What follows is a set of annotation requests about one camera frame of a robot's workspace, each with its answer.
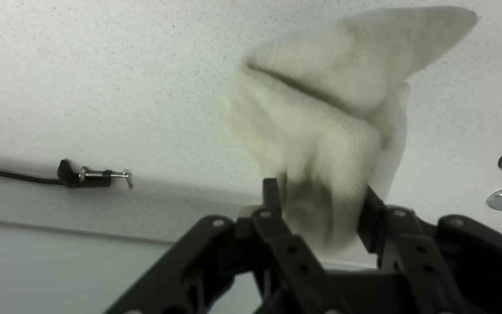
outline mounting hole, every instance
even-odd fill
[[[259,216],[261,216],[261,217],[269,217],[271,212],[269,212],[269,210],[261,210]]]
[[[167,308],[163,310],[163,314],[186,314],[186,310],[180,308],[180,306],[167,306]]]
[[[222,221],[222,219],[214,219],[212,224],[214,224],[215,228],[221,228],[221,226],[226,224],[226,221]]]
[[[426,273],[433,273],[433,272],[435,272],[435,266],[431,266],[431,265],[423,265],[423,270],[424,270]]]

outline white cloth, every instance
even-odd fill
[[[405,78],[475,24],[458,6],[379,8],[250,50],[228,92],[228,125],[283,219],[320,259],[344,258],[362,191],[384,195],[405,139]]]

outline black metal bracket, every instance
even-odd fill
[[[107,314],[205,314],[245,272],[261,292],[257,314],[502,314],[502,233],[465,216],[431,226],[370,190],[356,233],[377,268],[323,270],[264,179],[250,217],[201,217]]]

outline wire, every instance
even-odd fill
[[[62,184],[57,177],[39,177],[39,176],[29,176],[29,174],[20,174],[20,172],[10,172],[0,169],[1,177],[10,177],[10,179],[18,179],[18,181],[29,181],[29,183],[38,183],[38,184]]]

